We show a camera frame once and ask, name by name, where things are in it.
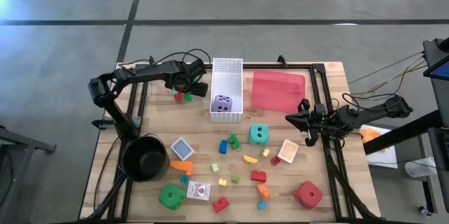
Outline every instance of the blue block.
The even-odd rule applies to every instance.
[[[250,127],[250,145],[265,146],[269,142],[269,129],[265,124],[253,124]]]
[[[186,185],[189,182],[189,176],[183,174],[180,178],[180,181],[182,184]]]
[[[226,151],[227,151],[227,141],[222,140],[222,142],[220,143],[220,149],[218,150],[218,152],[220,152],[222,154],[226,154]]]
[[[257,204],[257,207],[259,210],[263,210],[265,209],[265,207],[267,207],[267,203],[262,200],[261,202],[259,202],[259,204]]]

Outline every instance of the black pot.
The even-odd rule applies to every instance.
[[[156,135],[143,136],[129,142],[120,160],[122,171],[137,182],[160,178],[169,164],[166,148]]]

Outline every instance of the gray floor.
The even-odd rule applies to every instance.
[[[0,0],[0,19],[125,20],[132,0]],[[137,19],[447,18],[449,0],[140,0]],[[134,27],[125,60],[156,59],[173,51],[203,48],[213,57],[273,61],[341,60],[348,81],[421,51],[425,39],[447,37],[449,25]],[[58,145],[53,156],[36,153],[12,223],[75,220],[91,165],[98,131],[91,120],[102,110],[86,84],[113,69],[124,27],[0,26],[0,124]],[[402,70],[411,60],[351,85],[366,91]],[[395,81],[382,92],[393,91]],[[385,119],[400,126],[436,108],[430,81],[410,74],[398,92],[415,111],[407,119]],[[399,146],[411,150],[414,146]],[[373,169],[382,215],[389,220],[447,223],[438,184],[439,213],[429,219],[422,186]]]

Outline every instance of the orange block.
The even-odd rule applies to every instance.
[[[194,170],[194,162],[192,161],[170,161],[170,167],[185,171],[185,174],[190,176]]]
[[[262,195],[263,199],[269,198],[269,191],[265,184],[258,184],[257,188],[259,189],[260,194]]]

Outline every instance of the purple dice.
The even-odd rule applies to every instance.
[[[216,95],[213,100],[212,112],[231,112],[232,98],[225,95]]]

